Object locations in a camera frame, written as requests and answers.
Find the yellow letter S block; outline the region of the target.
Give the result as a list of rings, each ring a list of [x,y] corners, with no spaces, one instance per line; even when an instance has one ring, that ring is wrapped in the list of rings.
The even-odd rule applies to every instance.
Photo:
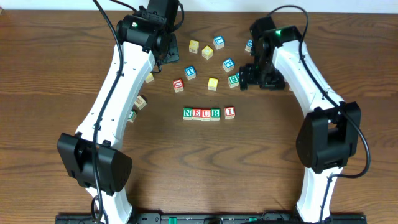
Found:
[[[218,87],[219,80],[217,78],[209,78],[208,80],[208,89],[212,91],[216,91]]]

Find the red letter I block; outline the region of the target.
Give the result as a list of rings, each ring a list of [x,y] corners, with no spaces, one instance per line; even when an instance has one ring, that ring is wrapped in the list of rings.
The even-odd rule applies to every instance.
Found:
[[[225,107],[224,108],[224,117],[225,119],[234,119],[236,116],[236,111],[233,106]]]

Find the green letter N block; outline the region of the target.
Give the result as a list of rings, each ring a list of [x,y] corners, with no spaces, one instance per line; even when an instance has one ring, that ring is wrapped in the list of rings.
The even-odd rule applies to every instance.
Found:
[[[192,108],[184,108],[183,109],[183,120],[192,120],[193,117],[193,109]]]

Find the green letter R block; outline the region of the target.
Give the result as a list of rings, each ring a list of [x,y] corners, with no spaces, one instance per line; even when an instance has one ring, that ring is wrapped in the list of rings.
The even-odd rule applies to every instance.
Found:
[[[220,118],[221,118],[221,110],[219,108],[212,108],[211,109],[211,120],[219,121]]]

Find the red letter E block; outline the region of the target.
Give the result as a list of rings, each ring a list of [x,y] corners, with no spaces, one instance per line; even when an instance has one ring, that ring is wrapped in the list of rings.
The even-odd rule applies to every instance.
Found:
[[[192,120],[201,120],[201,109],[200,108],[193,108],[192,109]]]

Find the blue letter P block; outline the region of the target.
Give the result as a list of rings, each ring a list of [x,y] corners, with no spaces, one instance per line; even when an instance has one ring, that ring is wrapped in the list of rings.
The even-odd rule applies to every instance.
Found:
[[[225,61],[223,61],[222,63],[222,67],[224,69],[225,72],[230,72],[234,69],[234,61],[231,58],[226,59]]]

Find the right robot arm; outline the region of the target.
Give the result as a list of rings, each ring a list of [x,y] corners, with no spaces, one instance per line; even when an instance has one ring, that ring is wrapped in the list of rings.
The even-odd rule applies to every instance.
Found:
[[[252,35],[253,63],[239,69],[239,85],[294,93],[304,121],[295,147],[305,167],[303,188],[295,209],[305,223],[329,221],[337,176],[355,155],[361,120],[357,103],[347,103],[322,77],[295,26],[278,28],[271,16],[256,20]]]

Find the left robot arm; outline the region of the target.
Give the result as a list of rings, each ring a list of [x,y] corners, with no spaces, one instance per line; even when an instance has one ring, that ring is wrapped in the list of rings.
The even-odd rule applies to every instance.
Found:
[[[108,74],[90,112],[57,149],[68,175],[92,196],[90,215],[59,215],[57,223],[127,223],[126,195],[132,159],[121,148],[134,102],[150,73],[179,60],[175,31],[183,14],[178,0],[150,1],[110,27],[115,40]]]

